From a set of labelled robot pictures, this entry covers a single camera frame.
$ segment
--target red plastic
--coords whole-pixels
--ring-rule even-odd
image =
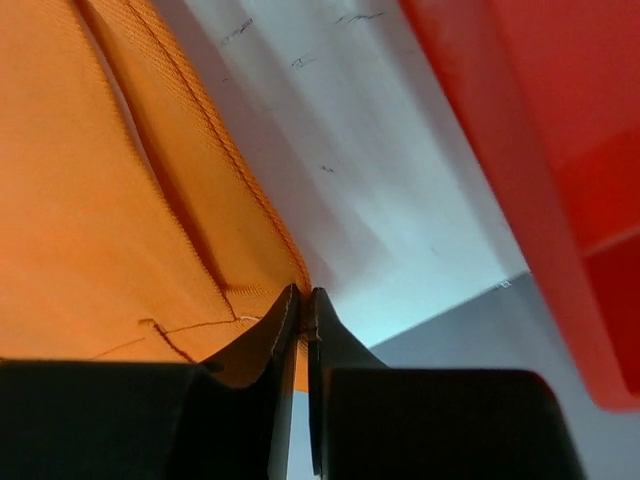
[[[640,2],[400,1],[593,399],[640,409]]]

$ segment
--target white wall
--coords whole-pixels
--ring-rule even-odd
[[[156,3],[365,344],[526,268],[395,1]]]

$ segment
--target orange fabric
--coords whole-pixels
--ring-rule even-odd
[[[0,2],[0,32],[0,356],[199,361],[310,291],[149,3]]]

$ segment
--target black object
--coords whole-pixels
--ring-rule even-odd
[[[0,478],[284,479],[300,323],[323,478],[584,478],[535,374],[389,369],[324,290],[301,310],[288,287],[200,365],[1,363]]]
[[[202,365],[1,363],[0,478],[284,479],[298,320],[291,286]]]

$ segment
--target gray floor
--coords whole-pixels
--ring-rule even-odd
[[[534,370],[556,392],[589,479],[640,478],[640,414],[600,410],[526,275],[392,338],[373,351],[395,367],[514,367]],[[296,394],[289,477],[313,478],[307,396]]]

